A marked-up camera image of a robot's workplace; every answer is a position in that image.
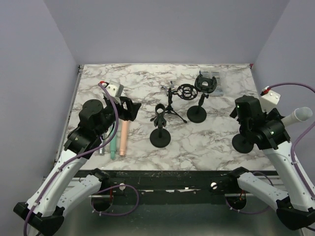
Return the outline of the black round-base mic stand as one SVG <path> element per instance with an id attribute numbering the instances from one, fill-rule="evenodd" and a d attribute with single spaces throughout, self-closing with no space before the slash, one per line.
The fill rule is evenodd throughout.
<path id="1" fill-rule="evenodd" d="M 157 148 L 164 148 L 171 141 L 170 133 L 165 129 L 166 120 L 164 118 L 165 106 L 161 103 L 155 107 L 156 116 L 153 118 L 155 130 L 150 134 L 150 142 Z"/>

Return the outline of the black stand of pink microphone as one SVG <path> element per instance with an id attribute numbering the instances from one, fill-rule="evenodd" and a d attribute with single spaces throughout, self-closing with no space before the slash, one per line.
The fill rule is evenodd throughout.
<path id="1" fill-rule="evenodd" d="M 198 101 L 198 105 L 191 106 L 187 111 L 187 117 L 193 123 L 202 123 L 207 117 L 206 110 L 202 107 L 202 105 L 204 103 L 205 98 L 209 98 L 209 94 L 205 94 L 202 92 L 200 93 L 201 93 L 201 97 Z"/>

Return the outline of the clear plastic screw box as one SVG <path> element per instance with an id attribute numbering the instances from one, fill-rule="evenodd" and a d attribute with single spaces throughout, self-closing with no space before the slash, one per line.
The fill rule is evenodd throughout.
<path id="1" fill-rule="evenodd" d="M 223 88 L 219 71 L 200 70 L 195 80 L 195 86 L 199 92 L 223 96 Z"/>

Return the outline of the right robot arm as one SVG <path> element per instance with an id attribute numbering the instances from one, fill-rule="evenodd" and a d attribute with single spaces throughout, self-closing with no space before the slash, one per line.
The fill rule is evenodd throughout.
<path id="1" fill-rule="evenodd" d="M 243 167 L 231 172 L 233 177 L 227 179 L 227 189 L 253 194 L 271 207 L 290 230 L 309 228 L 315 222 L 315 186 L 295 154 L 295 144 L 285 129 L 283 117 L 276 108 L 264 112 L 260 101 L 247 95 L 235 100 L 230 116 L 240 124 L 239 134 L 232 139 L 233 147 L 247 154 L 257 145 L 275 167 L 285 190 L 265 183 Z"/>

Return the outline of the black stand of white microphone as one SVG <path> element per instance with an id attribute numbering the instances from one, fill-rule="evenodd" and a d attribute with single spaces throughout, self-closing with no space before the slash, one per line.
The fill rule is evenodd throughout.
<path id="1" fill-rule="evenodd" d="M 276 108 L 256 118 L 238 118 L 239 134 L 232 138 L 234 149 L 244 154 L 251 152 L 254 145 L 257 145 L 259 150 L 277 150 L 281 143 L 290 140 L 282 118 Z"/>

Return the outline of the grey mesh microphone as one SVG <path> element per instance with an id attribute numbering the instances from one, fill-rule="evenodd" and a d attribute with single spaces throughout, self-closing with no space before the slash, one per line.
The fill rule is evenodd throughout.
<path id="1" fill-rule="evenodd" d="M 105 139 L 106 139 L 106 134 L 103 133 L 101 135 L 101 148 L 98 150 L 98 153 L 100 155 L 104 155 L 105 154 L 105 147 L 103 146 L 103 144 L 105 143 Z"/>

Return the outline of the aluminium frame rail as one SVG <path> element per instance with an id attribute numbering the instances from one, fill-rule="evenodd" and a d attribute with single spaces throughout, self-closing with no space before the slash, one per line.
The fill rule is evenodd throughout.
<path id="1" fill-rule="evenodd" d="M 68 124 L 70 121 L 70 117 L 71 117 L 71 113 L 72 113 L 72 109 L 73 109 L 73 105 L 74 105 L 74 101 L 77 95 L 77 91 L 78 91 L 78 87 L 79 87 L 79 83 L 82 77 L 82 73 L 83 73 L 83 69 L 84 69 L 84 65 L 78 65 L 78 75 L 77 75 L 77 79 L 75 81 L 75 87 L 74 87 L 74 92 L 71 98 L 71 102 L 70 102 L 70 106 L 68 109 L 68 113 L 67 113 L 67 117 L 66 117 L 66 122 L 64 125 L 64 129 L 63 129 L 63 134 L 62 134 L 62 139 L 61 142 L 59 144 L 59 148 L 54 160 L 54 165 L 57 164 L 62 151 L 63 151 L 63 145 L 65 142 L 65 138 L 66 138 L 66 132 L 67 132 L 67 128 L 68 128 Z M 28 220 L 30 220 L 31 218 L 31 213 L 33 210 L 35 210 L 36 207 L 39 206 L 39 202 L 42 201 L 42 197 L 45 199 L 46 198 L 46 193 L 51 189 L 51 185 L 54 183 L 56 176 L 58 175 L 58 168 L 53 168 L 53 170 L 51 171 L 51 173 L 47 176 L 48 179 L 45 180 L 43 182 L 43 184 L 40 186 L 40 188 L 38 189 L 38 191 L 35 193 L 34 195 L 34 202 L 31 204 L 31 211 L 27 214 L 26 217 L 26 221 L 24 223 L 24 227 L 23 227 L 23 235 L 27 236 L 28 235 Z"/>

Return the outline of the black tripod shock-mount stand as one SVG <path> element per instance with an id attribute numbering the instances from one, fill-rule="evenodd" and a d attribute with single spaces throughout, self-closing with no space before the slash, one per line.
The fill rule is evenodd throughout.
<path id="1" fill-rule="evenodd" d="M 167 106 L 165 108 L 165 113 L 174 115 L 179 117 L 184 123 L 187 121 L 180 116 L 173 108 L 174 98 L 175 100 L 182 100 L 182 101 L 192 101 L 194 100 L 197 95 L 198 91 L 196 87 L 191 84 L 181 84 L 177 88 L 175 88 L 174 83 L 171 81 L 170 86 L 161 86 L 162 91 L 166 93 L 167 96 Z"/>

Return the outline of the white microphone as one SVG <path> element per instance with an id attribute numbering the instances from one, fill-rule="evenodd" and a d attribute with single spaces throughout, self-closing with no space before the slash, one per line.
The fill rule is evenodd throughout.
<path id="1" fill-rule="evenodd" d="M 305 122 L 313 116 L 313 112 L 308 107 L 302 107 L 295 109 L 290 115 L 281 119 L 285 127 L 293 125 L 295 123 Z"/>

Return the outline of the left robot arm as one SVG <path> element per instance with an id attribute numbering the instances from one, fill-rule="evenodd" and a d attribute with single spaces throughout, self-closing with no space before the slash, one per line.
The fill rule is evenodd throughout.
<path id="1" fill-rule="evenodd" d="M 43 236 L 54 235 L 64 222 L 65 216 L 89 195 L 104 194 L 110 186 L 109 175 L 100 169 L 92 170 L 70 192 L 65 189 L 99 148 L 108 144 L 101 135 L 118 121 L 134 121 L 141 103 L 133 103 L 121 97 L 121 104 L 105 98 L 104 102 L 91 99 L 83 104 L 79 124 L 71 131 L 59 160 L 40 188 L 26 202 L 19 202 L 13 211 Z"/>

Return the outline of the teal microphone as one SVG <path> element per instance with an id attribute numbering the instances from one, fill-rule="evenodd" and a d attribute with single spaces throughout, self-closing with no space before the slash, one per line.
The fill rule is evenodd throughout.
<path id="1" fill-rule="evenodd" d="M 117 133 L 114 132 L 115 130 L 115 123 L 112 126 L 111 132 L 110 132 L 110 137 L 113 137 L 112 140 L 110 141 L 110 158 L 111 160 L 114 160 L 116 157 L 116 151 L 117 151 Z"/>

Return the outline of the pink microphone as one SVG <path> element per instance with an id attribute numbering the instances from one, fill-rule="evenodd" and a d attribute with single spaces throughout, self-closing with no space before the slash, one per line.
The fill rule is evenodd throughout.
<path id="1" fill-rule="evenodd" d="M 121 138 L 120 138 L 120 149 L 119 149 L 119 156 L 126 155 L 126 146 L 127 146 L 127 137 L 129 131 L 129 121 L 123 120 L 122 127 L 121 127 Z"/>

